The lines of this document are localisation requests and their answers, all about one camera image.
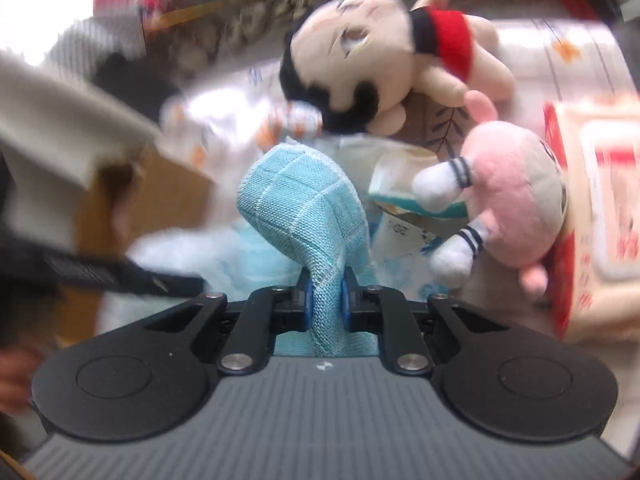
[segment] plush doll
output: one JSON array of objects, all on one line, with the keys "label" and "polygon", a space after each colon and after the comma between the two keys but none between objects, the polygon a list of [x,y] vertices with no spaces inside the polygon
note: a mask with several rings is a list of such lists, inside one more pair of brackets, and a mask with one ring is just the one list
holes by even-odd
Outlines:
[{"label": "plush doll", "polygon": [[446,10],[449,0],[333,0],[289,34],[280,82],[289,100],[322,112],[326,130],[396,133],[413,89],[449,107],[469,89],[492,100],[513,94],[513,75],[490,51],[494,25]]},{"label": "plush doll", "polygon": [[466,136],[460,158],[418,173],[415,199],[428,211],[441,211],[462,192],[469,224],[432,255],[436,280],[462,286],[483,247],[501,263],[520,270],[520,283],[533,298],[546,290],[540,259],[556,240],[567,205],[562,171],[536,134],[497,120],[492,102],[477,91],[465,96],[478,122]]}]

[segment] pink stuffed toy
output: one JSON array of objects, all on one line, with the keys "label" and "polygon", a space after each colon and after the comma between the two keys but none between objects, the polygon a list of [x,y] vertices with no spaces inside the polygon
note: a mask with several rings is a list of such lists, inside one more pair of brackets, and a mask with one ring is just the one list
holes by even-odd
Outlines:
[{"label": "pink stuffed toy", "polygon": [[482,247],[520,270],[524,290],[537,298],[547,285],[540,259],[556,240],[566,211],[566,187],[551,149],[532,131],[498,121],[487,96],[465,95],[479,123],[466,136],[459,158],[418,173],[416,200],[426,210],[444,210],[463,193],[469,224],[446,240],[430,262],[435,278],[458,288]]}]

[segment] striped sock cuff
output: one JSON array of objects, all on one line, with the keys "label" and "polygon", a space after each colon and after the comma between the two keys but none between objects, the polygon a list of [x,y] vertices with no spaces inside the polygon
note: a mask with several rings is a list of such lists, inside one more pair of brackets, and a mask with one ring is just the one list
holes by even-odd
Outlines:
[{"label": "striped sock cuff", "polygon": [[470,187],[471,171],[469,170],[469,165],[466,163],[465,158],[463,156],[459,156],[458,158],[450,158],[449,164],[451,165],[451,169],[456,176],[456,181],[460,189]]},{"label": "striped sock cuff", "polygon": [[460,229],[456,234],[469,245],[474,254],[475,260],[478,257],[478,253],[480,253],[484,247],[484,242],[482,241],[482,237],[478,234],[478,231],[468,225]]}]

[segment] black hair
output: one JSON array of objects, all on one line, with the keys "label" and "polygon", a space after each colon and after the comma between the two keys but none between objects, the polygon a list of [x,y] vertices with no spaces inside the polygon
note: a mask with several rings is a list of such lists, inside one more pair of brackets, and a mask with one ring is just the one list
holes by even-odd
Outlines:
[{"label": "black hair", "polygon": [[291,40],[302,24],[315,9],[309,9],[305,16],[287,33],[284,40],[284,56],[280,67],[280,85],[289,101],[304,101],[318,108],[322,113],[322,127],[333,134],[356,134],[366,130],[378,113],[378,90],[371,81],[361,81],[353,91],[353,105],[345,112],[329,110],[329,91],[317,84],[309,87],[300,81],[291,59]]}]

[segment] light blue cloth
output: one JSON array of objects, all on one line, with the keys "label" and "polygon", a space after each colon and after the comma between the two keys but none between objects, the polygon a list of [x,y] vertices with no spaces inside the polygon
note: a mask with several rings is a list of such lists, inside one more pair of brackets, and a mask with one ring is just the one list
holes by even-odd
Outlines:
[{"label": "light blue cloth", "polygon": [[238,209],[269,243],[308,267],[314,284],[311,330],[279,336],[276,353],[377,354],[373,334],[348,333],[342,323],[345,266],[353,268],[361,285],[375,282],[375,273],[366,215],[340,167],[308,146],[279,144],[245,176]]}]

